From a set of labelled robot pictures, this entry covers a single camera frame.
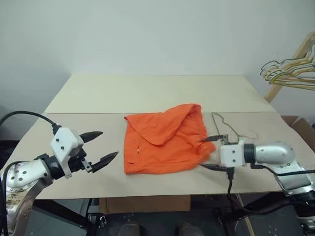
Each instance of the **wire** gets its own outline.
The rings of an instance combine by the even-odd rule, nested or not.
[[[223,116],[221,116],[219,113],[212,112],[212,113],[211,113],[211,117],[212,117],[213,123],[215,124],[215,127],[216,127],[216,130],[217,130],[218,135],[221,135],[221,134],[220,134],[220,132],[219,132],[219,128],[218,128],[217,122],[216,122],[215,117],[214,117],[213,114],[219,116],[219,117],[222,119],[222,123],[225,124],[225,125],[227,125],[227,126],[237,135],[237,142],[240,141],[240,137],[242,137],[242,136],[243,136],[243,137],[250,138],[250,139],[258,139],[258,138],[259,138],[259,135],[258,135],[256,132],[252,131],[252,130],[250,130],[250,131],[256,134],[256,138],[252,138],[252,137],[249,137],[249,136],[247,136],[247,135],[240,135],[239,133],[236,132],[236,130],[235,130],[229,123],[226,123],[226,122],[224,121],[224,117],[223,117]]]
[[[230,204],[231,204],[231,208],[233,210],[235,210],[235,205],[233,203],[233,200],[232,200],[232,195],[231,195],[231,189],[232,189],[232,185],[233,185],[233,180],[232,179],[229,179],[229,184],[228,184],[228,188],[227,188],[227,199],[230,201]]]
[[[2,189],[2,181],[0,178],[0,202],[4,203],[4,199],[3,199],[3,189]],[[2,234],[2,230],[3,230],[3,226],[7,225],[7,220],[6,220],[6,205],[5,204],[0,204],[0,211],[1,211],[1,224],[0,224],[0,234]]]
[[[238,223],[240,222],[240,220],[236,221],[236,224],[234,226],[234,232],[236,232],[236,227],[238,226]]]
[[[315,170],[310,170],[310,171],[294,171],[294,172],[287,172],[287,173],[278,174],[278,173],[274,172],[273,170],[271,170],[267,166],[262,166],[262,168],[269,170],[271,173],[273,173],[276,176],[292,176],[292,175],[302,175],[302,174],[313,174],[313,173],[315,173]]]
[[[223,116],[221,116],[219,113],[212,112],[212,113],[211,113],[211,116],[212,116],[212,119],[213,119],[213,122],[214,122],[214,124],[215,124],[215,127],[216,127],[216,129],[217,129],[218,134],[220,135],[220,132],[219,132],[219,128],[218,128],[218,126],[217,126],[217,122],[216,122],[215,117],[213,116],[213,114],[216,114],[217,116],[219,116],[219,117],[222,119],[222,123],[225,124],[225,125],[227,125],[228,127],[230,127],[230,129],[237,135],[237,142],[239,142],[239,141],[240,141],[240,135],[236,132],[236,130],[235,130],[230,124],[228,124],[228,123],[226,123],[226,122],[224,121],[224,117],[223,117]]]
[[[275,206],[275,205],[279,205],[273,209],[270,209],[270,210],[267,210],[267,211],[257,211],[257,210],[251,210],[251,209],[248,209],[248,208],[245,208],[244,206],[242,206],[237,200],[235,200],[232,195],[229,195],[229,199],[234,202],[236,205],[238,205],[240,207],[240,210],[243,210],[249,214],[253,214],[253,215],[267,215],[267,214],[270,214],[272,212],[275,212],[283,207],[286,207],[286,206],[290,206],[290,205],[301,205],[301,206],[309,206],[309,207],[315,207],[313,205],[309,205],[307,203],[304,203],[304,202],[289,202],[289,203],[283,203],[283,204],[273,204],[271,205],[272,206]]]
[[[49,118],[47,118],[41,114],[38,114],[35,112],[28,112],[28,111],[15,111],[15,112],[8,113],[4,117],[2,117],[2,119],[0,119],[0,126],[3,124],[3,122],[6,121],[6,119],[8,119],[9,117],[16,115],[16,114],[27,114],[27,115],[36,116],[36,117],[44,119],[45,121],[49,122],[51,125],[56,125],[56,123],[54,123],[51,119],[49,119]]]

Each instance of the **cardboard box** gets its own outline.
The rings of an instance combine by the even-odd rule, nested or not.
[[[315,151],[315,129],[304,118],[296,121],[297,118],[298,116],[282,116],[282,119]]]
[[[104,214],[163,211],[190,211],[190,195],[138,196],[99,199],[99,212]]]
[[[315,151],[315,129],[301,118],[292,125],[292,128],[304,139],[304,141]]]

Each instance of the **wooden board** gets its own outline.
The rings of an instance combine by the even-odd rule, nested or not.
[[[126,132],[126,114],[46,114],[64,127],[85,133],[104,131],[104,134],[84,145],[86,159],[97,162],[104,155],[119,151],[117,157],[105,168],[92,174],[86,171],[73,173],[69,179],[61,178],[46,188],[38,199],[75,199],[126,196],[223,194],[227,191],[226,173],[214,172],[203,167],[165,175],[125,175],[123,149]],[[256,137],[246,143],[268,143],[284,141],[294,148],[296,159],[306,169],[315,169],[315,154],[302,138],[290,128],[275,112],[264,113],[222,113],[225,122],[231,124],[240,134]],[[211,115],[203,114],[208,134],[216,134]],[[236,140],[229,128],[217,118],[221,133],[228,133],[231,141]],[[51,126],[38,120],[22,138],[9,162],[30,161],[47,153],[52,154],[49,143],[53,138]],[[219,153],[211,156],[211,163],[218,163]],[[272,174],[267,170],[236,168],[232,192],[271,192],[280,190]]]
[[[205,113],[275,111],[244,76],[72,75],[45,112],[163,112],[183,103]]]
[[[99,212],[104,214],[163,211],[190,211],[190,195],[99,199]]]

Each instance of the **crumpled garment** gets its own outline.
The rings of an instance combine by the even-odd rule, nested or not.
[[[183,104],[162,113],[126,116],[126,174],[165,174],[191,170],[216,147],[207,137],[201,106]]]

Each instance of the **white wall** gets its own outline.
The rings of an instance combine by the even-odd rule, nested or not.
[[[244,74],[291,57],[315,30],[314,0],[0,0],[0,115],[43,112],[72,72]],[[283,88],[282,114],[315,121],[315,93]],[[18,139],[34,122],[0,129]]]

